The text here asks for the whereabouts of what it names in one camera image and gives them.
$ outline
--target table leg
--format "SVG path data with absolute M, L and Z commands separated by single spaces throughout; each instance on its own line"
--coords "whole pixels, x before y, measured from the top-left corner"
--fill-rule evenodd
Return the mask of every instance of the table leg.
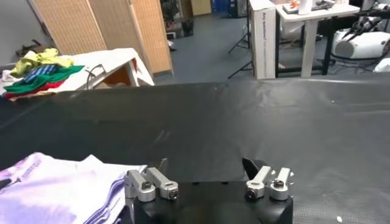
M 301 77 L 310 77 L 313 67 L 314 53 L 316 51 L 316 34 L 318 19 L 306 21 L 305 25 L 305 49 L 303 50 L 303 62 Z
M 327 21 L 328 23 L 328 38 L 327 38 L 327 47 L 325 49 L 325 57 L 324 57 L 324 64 L 323 64 L 323 67 L 322 67 L 322 75 L 327 75 L 328 74 L 328 68 L 329 68 L 329 62 L 330 62 L 330 53 L 331 53 L 331 48 L 332 48 L 332 45 L 333 45 L 333 38 L 335 36 L 335 28 L 333 28 L 333 21 L 335 19 L 332 18 L 330 19 L 329 21 Z
M 299 40 L 299 47 L 303 48 L 303 45 L 305 44 L 305 25 L 303 25 L 300 28 L 300 40 Z
M 280 41 L 280 15 L 276 13 L 275 20 L 275 78 L 279 77 L 279 41 Z

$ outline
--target white desk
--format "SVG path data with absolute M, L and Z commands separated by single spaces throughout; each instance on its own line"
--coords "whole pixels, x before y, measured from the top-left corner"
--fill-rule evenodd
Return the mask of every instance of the white desk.
M 314 53 L 316 49 L 316 35 L 317 35 L 318 21 L 321 19 L 327 19 L 334 16 L 350 15 L 359 12 L 360 10 L 360 8 L 352 5 L 335 4 L 331 9 L 328 10 L 323 9 L 323 10 L 312 11 L 307 15 L 298 15 L 298 14 L 287 14 L 283 10 L 283 5 L 276 5 L 275 7 L 276 7 L 277 14 L 280 16 L 280 19 L 283 22 L 285 23 L 298 22 L 298 21 L 305 22 L 306 34 L 305 34 L 305 46 L 303 50 L 303 62 L 302 62 L 302 73 L 301 73 L 302 77 L 311 76 Z

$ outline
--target black table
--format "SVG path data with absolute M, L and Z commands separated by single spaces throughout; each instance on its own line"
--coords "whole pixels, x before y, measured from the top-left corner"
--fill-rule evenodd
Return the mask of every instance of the black table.
M 295 173 L 295 223 L 390 223 L 390 78 L 281 79 L 61 93 L 0 103 L 0 169 L 39 151 L 106 163 L 169 158 L 177 181 Z

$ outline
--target yellow cloth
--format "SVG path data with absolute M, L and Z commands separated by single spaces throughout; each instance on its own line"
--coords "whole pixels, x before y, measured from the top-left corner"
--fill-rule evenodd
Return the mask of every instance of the yellow cloth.
M 57 64 L 64 68 L 68 68 L 73 65 L 72 59 L 58 57 L 58 50 L 56 48 L 45 49 L 43 53 L 30 53 L 26 54 L 20 59 L 14 69 L 11 71 L 11 75 L 14 77 L 24 77 L 31 70 L 41 65 Z

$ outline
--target wall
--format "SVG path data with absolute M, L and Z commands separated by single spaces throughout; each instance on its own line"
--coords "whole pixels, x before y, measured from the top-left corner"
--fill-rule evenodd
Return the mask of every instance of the wall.
M 0 65 L 15 60 L 15 51 L 23 44 L 31 45 L 32 39 L 45 43 L 45 36 L 27 0 L 1 1 Z

